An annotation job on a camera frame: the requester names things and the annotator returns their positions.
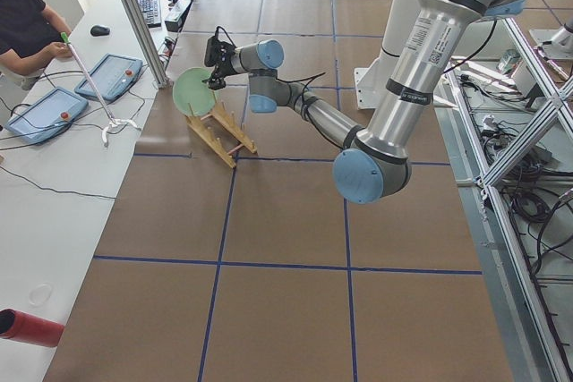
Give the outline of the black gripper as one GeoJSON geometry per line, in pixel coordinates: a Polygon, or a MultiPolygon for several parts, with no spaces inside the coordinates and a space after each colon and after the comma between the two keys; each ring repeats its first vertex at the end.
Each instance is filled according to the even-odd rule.
{"type": "Polygon", "coordinates": [[[226,86],[225,79],[242,73],[242,65],[239,54],[234,49],[221,48],[215,66],[215,74],[211,74],[202,82],[209,89],[223,89],[226,86]]]}

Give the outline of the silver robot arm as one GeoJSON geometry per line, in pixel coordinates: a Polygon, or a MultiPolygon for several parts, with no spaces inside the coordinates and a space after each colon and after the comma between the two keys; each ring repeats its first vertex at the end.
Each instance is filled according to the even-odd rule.
{"type": "Polygon", "coordinates": [[[311,123],[340,152],[333,165],[338,192],[357,204],[401,191],[411,176],[406,144],[467,27],[519,14],[525,0],[393,0],[385,39],[396,55],[372,64],[378,106],[361,126],[317,98],[298,81],[283,81],[278,67],[284,51],[275,40],[237,47],[208,40],[206,84],[222,89],[229,76],[249,78],[249,105],[255,113],[287,106],[311,123]]]}

